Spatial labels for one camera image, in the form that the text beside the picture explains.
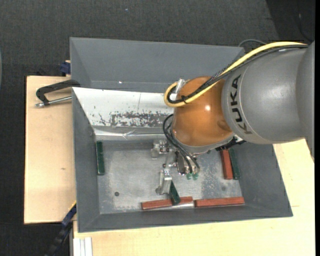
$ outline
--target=gray tray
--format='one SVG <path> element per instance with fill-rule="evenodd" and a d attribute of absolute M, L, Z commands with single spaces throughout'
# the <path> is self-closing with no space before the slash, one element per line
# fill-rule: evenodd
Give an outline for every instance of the gray tray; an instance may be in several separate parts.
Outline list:
<path fill-rule="evenodd" d="M 71 75 L 88 88 L 163 93 L 178 78 L 213 74 L 241 53 L 235 47 L 72 38 Z M 242 195 L 245 205 L 141 211 L 139 202 L 159 199 L 153 193 L 163 159 L 149 158 L 152 141 L 105 140 L 107 174 L 97 176 L 95 129 L 74 91 L 72 111 L 79 232 L 292 216 L 273 147 L 249 143 L 234 147 L 240 181 L 226 184 L 212 152 L 199 158 L 204 171 L 197 182 L 177 182 L 182 195 Z"/>

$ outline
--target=black floor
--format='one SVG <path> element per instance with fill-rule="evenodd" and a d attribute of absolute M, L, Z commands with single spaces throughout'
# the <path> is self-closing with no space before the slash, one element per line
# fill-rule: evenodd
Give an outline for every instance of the black floor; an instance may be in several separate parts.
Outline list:
<path fill-rule="evenodd" d="M 230 46 L 245 39 L 310 43 L 315 0 L 0 0 L 0 256 L 43 255 L 60 229 L 23 225 L 24 76 L 60 76 L 71 36 Z M 58 255 L 68 255 L 68 245 Z"/>

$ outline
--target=wooden board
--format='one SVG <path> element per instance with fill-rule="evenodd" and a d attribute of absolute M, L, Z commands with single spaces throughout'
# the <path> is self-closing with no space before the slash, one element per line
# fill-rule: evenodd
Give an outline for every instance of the wooden board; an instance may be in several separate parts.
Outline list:
<path fill-rule="evenodd" d="M 36 108 L 38 88 L 69 77 L 28 76 L 25 109 L 24 223 L 60 222 L 76 200 L 71 101 Z M 47 95 L 66 97 L 71 89 Z"/>

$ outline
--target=green block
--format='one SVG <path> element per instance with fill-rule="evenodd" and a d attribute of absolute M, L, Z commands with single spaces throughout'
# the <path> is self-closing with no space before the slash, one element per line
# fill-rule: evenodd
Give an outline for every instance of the green block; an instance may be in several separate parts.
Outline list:
<path fill-rule="evenodd" d="M 105 174 L 105 161 L 104 161 L 104 148 L 101 140 L 98 140 L 95 143 L 95 152 L 96 152 L 96 163 L 97 163 L 97 173 L 98 175 Z"/>
<path fill-rule="evenodd" d="M 174 206 L 180 203 L 181 199 L 180 199 L 180 196 L 178 195 L 178 191 L 176 190 L 176 187 L 173 181 L 171 181 L 171 184 L 170 184 L 170 196 L 171 196 L 172 204 Z"/>
<path fill-rule="evenodd" d="M 230 154 L 230 160 L 231 160 L 231 166 L 232 166 L 233 179 L 240 180 L 241 173 L 240 173 L 240 169 L 238 166 L 236 152 L 233 148 L 229 148 L 229 154 Z"/>

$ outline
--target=cable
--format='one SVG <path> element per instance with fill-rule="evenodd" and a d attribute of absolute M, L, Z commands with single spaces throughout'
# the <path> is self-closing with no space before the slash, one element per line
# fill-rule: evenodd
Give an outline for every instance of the cable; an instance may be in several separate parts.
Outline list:
<path fill-rule="evenodd" d="M 257 39 L 246 39 L 246 40 L 243 40 L 242 42 L 240 42 L 238 44 L 238 47 L 241 47 L 242 45 L 244 45 L 244 44 L 246 44 L 248 42 L 255 42 L 255 43 L 262 44 L 262 45 L 266 45 L 267 44 L 266 42 L 263 42 L 263 41 L 260 41 L 260 40 L 257 40 Z"/>
<path fill-rule="evenodd" d="M 169 132 L 168 132 L 168 129 L 169 129 L 169 127 L 171 126 L 171 123 L 170 123 L 170 124 L 168 125 L 168 127 L 166 128 L 166 123 L 167 123 L 168 119 L 169 119 L 170 117 L 172 117 L 172 116 L 173 116 L 173 114 L 171 114 L 171 115 L 169 115 L 169 116 L 167 116 L 167 117 L 165 118 L 165 120 L 163 121 L 162 128 L 163 128 L 163 133 L 164 133 L 165 137 L 167 138 L 167 140 L 168 140 L 172 145 L 174 145 L 175 147 L 177 147 L 177 145 L 175 144 L 175 142 L 172 140 L 172 136 L 171 136 L 171 135 L 169 134 Z M 184 160 L 186 161 L 186 163 L 188 164 L 190 173 L 192 173 L 192 166 L 191 166 L 191 164 L 190 164 L 187 156 L 186 156 L 184 153 L 182 153 L 182 152 L 180 152 L 180 153 L 181 153 L 181 155 L 183 156 L 183 158 L 184 158 Z"/>
<path fill-rule="evenodd" d="M 302 45 L 300 46 L 300 48 L 306 48 L 308 47 L 307 45 Z M 228 72 L 224 73 L 224 74 L 220 74 L 222 73 L 222 71 L 224 71 L 225 69 L 227 69 L 227 67 L 225 67 L 224 69 L 220 70 L 219 72 L 217 72 L 217 74 L 220 74 L 219 76 L 217 76 L 217 74 L 213 75 L 208 81 L 206 81 L 204 84 L 202 84 L 198 89 L 196 89 L 194 92 L 190 93 L 188 96 L 183 96 L 183 99 L 177 99 L 177 100 L 171 100 L 170 99 L 170 94 L 173 92 L 173 90 L 175 89 L 174 87 L 171 89 L 171 91 L 169 92 L 168 94 L 168 102 L 172 103 L 172 104 L 176 104 L 176 103 L 180 103 L 182 101 L 185 101 L 186 99 L 189 99 L 191 98 L 192 96 L 196 95 L 197 93 L 201 92 L 203 89 L 211 86 L 211 84 L 215 83 L 215 82 L 218 82 L 219 80 L 221 80 L 222 78 L 228 76 L 231 72 L 234 72 L 235 70 L 241 68 L 242 66 L 248 64 L 249 62 L 252 62 L 258 58 L 261 58 L 265 55 L 268 55 L 268 54 L 271 54 L 271 53 L 274 53 L 274 52 L 277 52 L 277 51 L 281 51 L 281 50 L 286 50 L 286 49 L 290 49 L 290 48 L 297 48 L 295 45 L 288 45 L 288 46 L 284 46 L 284 47 L 281 47 L 281 48 L 274 48 L 274 49 L 271 49 L 271 50 L 268 50 L 266 52 L 263 52 L 263 53 L 260 53 L 259 55 L 255 56 L 255 57 L 252 57 L 251 59 L 249 60 L 246 60 L 245 62 L 241 63 L 240 65 L 238 65 L 237 67 L 235 67 L 234 69 L 232 70 L 229 70 Z"/>
<path fill-rule="evenodd" d="M 218 74 L 220 73 L 218 76 L 216 76 L 216 75 L 212 76 L 207 82 L 205 82 L 202 86 L 200 86 L 196 91 L 194 91 L 193 93 L 191 93 L 188 96 L 184 96 L 183 100 L 181 100 L 181 99 L 178 99 L 175 101 L 170 100 L 170 94 L 172 93 L 173 89 L 176 87 L 177 83 L 175 82 L 175 83 L 171 84 L 164 93 L 164 102 L 167 106 L 173 107 L 173 108 L 184 106 L 184 105 L 194 101 L 195 99 L 197 99 L 201 95 L 203 95 L 205 92 L 207 92 L 213 86 L 215 86 L 216 83 L 220 79 L 222 79 L 227 73 L 233 71 L 236 67 L 243 64 L 246 60 L 253 57 L 254 55 L 261 53 L 263 51 L 266 51 L 268 49 L 275 48 L 275 51 L 277 51 L 277 50 L 279 50 L 279 48 L 293 48 L 293 47 L 295 47 L 295 48 L 296 47 L 307 47 L 307 45 L 304 43 L 299 43 L 299 42 L 272 42 L 272 43 L 263 45 L 261 47 L 258 47 L 257 49 L 250 51 L 249 53 L 247 53 L 246 55 L 244 55 L 243 57 L 241 57 L 240 59 L 235 61 L 233 64 L 231 64 L 229 67 L 223 69 L 222 72 L 221 71 L 218 72 Z"/>
<path fill-rule="evenodd" d="M 192 174 L 192 166 L 190 164 L 190 161 L 188 159 L 188 157 L 193 161 L 193 163 L 195 164 L 195 166 L 198 168 L 198 170 L 200 171 L 200 166 L 198 164 L 198 162 L 181 146 L 179 145 L 178 141 L 175 139 L 174 136 L 172 136 L 172 134 L 169 133 L 169 128 L 171 126 L 172 123 L 170 123 L 167 127 L 166 127 L 166 123 L 168 121 L 169 118 L 171 118 L 173 116 L 173 114 L 168 115 L 165 120 L 163 121 L 163 125 L 162 125 L 162 129 L 163 129 L 163 133 L 165 135 L 165 137 L 167 138 L 167 140 L 174 145 L 179 152 L 181 153 L 181 155 L 183 156 L 184 160 L 186 161 L 186 163 L 188 164 L 190 173 Z"/>

